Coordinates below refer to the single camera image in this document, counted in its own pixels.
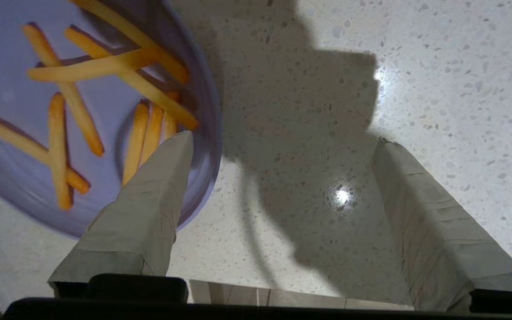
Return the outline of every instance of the speckled white surface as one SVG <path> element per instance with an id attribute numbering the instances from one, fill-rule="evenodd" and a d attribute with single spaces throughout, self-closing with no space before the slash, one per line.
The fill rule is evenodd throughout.
<path id="1" fill-rule="evenodd" d="M 223 102 L 213 195 L 169 275 L 410 300 L 370 157 L 406 146 L 512 256 L 512 1 L 181 0 Z M 74 241 L 0 200 L 0 307 Z"/>

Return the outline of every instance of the gray object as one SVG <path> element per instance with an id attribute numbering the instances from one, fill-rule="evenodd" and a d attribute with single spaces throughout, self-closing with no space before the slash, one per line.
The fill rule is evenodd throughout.
<path id="1" fill-rule="evenodd" d="M 416 310 L 468 311 L 476 289 L 512 292 L 512 258 L 400 144 L 372 170 Z"/>
<path id="2" fill-rule="evenodd" d="M 88 282 L 101 273 L 164 276 L 192 155 L 189 131 L 163 142 L 88 226 L 49 283 Z"/>

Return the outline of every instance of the french fry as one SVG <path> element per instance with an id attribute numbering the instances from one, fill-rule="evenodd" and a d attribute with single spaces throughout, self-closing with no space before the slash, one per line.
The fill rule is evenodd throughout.
<path id="1" fill-rule="evenodd" d="M 102 48 L 101 45 L 94 42 L 93 39 L 87 35 L 82 34 L 73 28 L 67 28 L 64 35 L 72 43 L 81 48 L 93 59 L 99 59 L 102 57 L 110 56 L 110 53 L 106 49 Z M 152 103 L 163 108 L 165 113 L 170 113 L 176 121 L 183 124 L 187 129 L 193 130 L 199 125 L 199 122 L 191 112 L 187 111 L 185 107 L 175 102 L 174 99 L 168 97 L 163 91 L 159 90 L 155 85 L 150 83 L 147 79 L 142 77 L 135 71 L 128 71 L 118 73 L 118 77 L 127 83 L 130 87 L 134 88 L 137 92 L 141 93 L 144 97 L 148 98 Z M 171 93 L 174 98 L 179 93 Z"/>
<path id="2" fill-rule="evenodd" d="M 155 41 L 143 33 L 138 27 L 120 16 L 120 14 L 96 0 L 71 0 L 71 2 L 79 6 L 81 9 L 105 20 L 108 24 L 111 24 L 114 28 L 120 30 L 120 32 L 125 34 L 126 37 L 140 47 L 156 47 L 159 51 L 159 63 L 161 63 L 161 65 L 167 69 L 167 71 L 169 71 L 169 73 L 171 73 L 179 83 L 184 84 L 187 82 L 188 72 L 186 67 L 165 51 L 165 49 L 155 43 Z"/>
<path id="3" fill-rule="evenodd" d="M 145 103 L 138 103 L 134 112 L 134 123 L 130 139 L 128 140 L 128 152 L 124 161 L 124 176 L 122 177 L 122 186 L 138 171 L 140 165 L 140 155 L 144 147 L 144 138 L 146 128 L 148 127 L 149 108 Z"/>
<path id="4" fill-rule="evenodd" d="M 157 61 L 155 48 L 141 48 L 117 56 L 84 61 L 65 67 L 31 68 L 28 75 L 31 80 L 48 82 L 75 82 L 96 77 L 115 75 L 146 67 Z"/>
<path id="5" fill-rule="evenodd" d="M 167 140 L 177 133 L 177 121 L 170 113 L 165 113 L 163 117 L 163 140 Z"/>
<path id="6" fill-rule="evenodd" d="M 144 164 L 159 145 L 161 138 L 161 123 L 163 121 L 163 110 L 156 105 L 151 106 L 151 115 L 146 131 L 144 149 L 140 159 L 140 166 Z"/>
<path id="7" fill-rule="evenodd" d="M 26 35 L 33 49 L 35 49 L 35 53 L 39 56 L 39 59 L 41 59 L 45 67 L 61 66 L 59 57 L 56 56 L 51 45 L 38 28 L 27 24 L 23 26 L 23 33 Z M 100 141 L 100 136 L 96 131 L 94 122 L 87 111 L 86 105 L 76 85 L 70 82 L 59 82 L 57 85 L 61 93 L 63 93 L 64 99 L 67 101 L 67 105 L 82 131 L 90 150 L 92 153 L 96 154 L 96 156 L 102 156 L 104 147 Z"/>
<path id="8" fill-rule="evenodd" d="M 72 208 L 71 191 L 67 184 L 67 146 L 64 129 L 64 98 L 55 93 L 48 107 L 48 157 L 59 208 Z"/>
<path id="9" fill-rule="evenodd" d="M 0 122 L 0 139 L 4 140 L 15 148 L 18 148 L 29 156 L 32 156 L 39 162 L 50 166 L 51 160 L 46 148 L 31 140 L 30 138 L 23 136 L 23 134 L 10 129 L 2 122 Z M 67 182 L 80 194 L 85 194 L 90 189 L 88 182 L 71 168 L 68 168 L 67 170 Z"/>

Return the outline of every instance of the purple plate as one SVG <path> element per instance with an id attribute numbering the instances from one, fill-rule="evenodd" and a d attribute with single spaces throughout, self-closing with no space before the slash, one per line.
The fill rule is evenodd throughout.
<path id="1" fill-rule="evenodd" d="M 131 17 L 142 30 L 174 52 L 189 69 L 189 82 L 180 90 L 183 104 L 195 110 L 201 125 L 193 132 L 195 151 L 179 219 L 182 228 L 207 201 L 219 172 L 221 109 L 215 85 L 202 52 L 167 2 L 104 2 L 116 10 L 123 9 L 124 16 Z M 71 24 L 111 48 L 127 51 L 135 46 L 110 25 L 67 0 L 0 0 L 0 118 L 48 146 L 47 108 L 57 86 L 27 77 L 27 69 L 39 61 L 21 31 L 21 26 L 30 22 L 43 30 L 63 60 L 84 56 L 63 35 Z M 90 152 L 67 111 L 71 166 L 92 185 L 85 195 L 75 192 L 71 211 L 64 212 L 57 207 L 50 170 L 0 140 L 0 196 L 41 223 L 73 236 L 82 235 L 100 209 L 120 192 L 132 112 L 142 98 L 116 76 L 80 81 L 77 86 L 96 124 L 105 153 L 98 158 Z"/>

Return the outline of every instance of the terrazzo countertop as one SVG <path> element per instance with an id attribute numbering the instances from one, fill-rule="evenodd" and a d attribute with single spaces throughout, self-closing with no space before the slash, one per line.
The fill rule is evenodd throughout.
<path id="1" fill-rule="evenodd" d="M 168 275 L 410 303 L 379 136 L 512 256 L 512 1 L 175 2 L 223 105 L 219 178 Z M 49 296 L 75 241 L 0 200 L 0 308 Z"/>

